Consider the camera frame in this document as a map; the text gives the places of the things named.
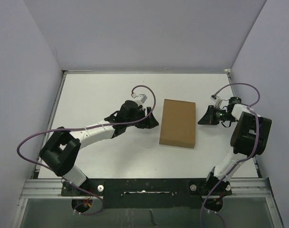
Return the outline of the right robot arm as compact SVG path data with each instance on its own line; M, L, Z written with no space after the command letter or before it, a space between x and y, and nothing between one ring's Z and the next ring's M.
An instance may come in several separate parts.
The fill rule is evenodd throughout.
M247 158L261 155L266 148L272 120L260 116L254 110L241 103L239 97L231 97L224 108L220 108L222 99L212 95L214 105L209 105L199 125L218 125L231 127L236 123L231 136L231 150L225 159L213 167L203 183L204 190L209 194L229 191L233 174L243 165Z

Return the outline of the brown cardboard box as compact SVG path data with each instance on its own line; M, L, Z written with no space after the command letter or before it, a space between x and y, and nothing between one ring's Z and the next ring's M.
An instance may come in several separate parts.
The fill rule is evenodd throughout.
M194 148L195 139L196 103L165 99L159 143Z

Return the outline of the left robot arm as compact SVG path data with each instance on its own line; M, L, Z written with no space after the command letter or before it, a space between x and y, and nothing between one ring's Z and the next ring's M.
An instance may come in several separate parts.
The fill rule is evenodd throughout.
M88 177L75 165L79 151L101 140L113 139L123 134L130 126L152 129L159 125L152 108L127 100L118 111L104 120L80 131L65 131L59 127L41 149L39 156L56 176L72 183L78 195L88 192Z

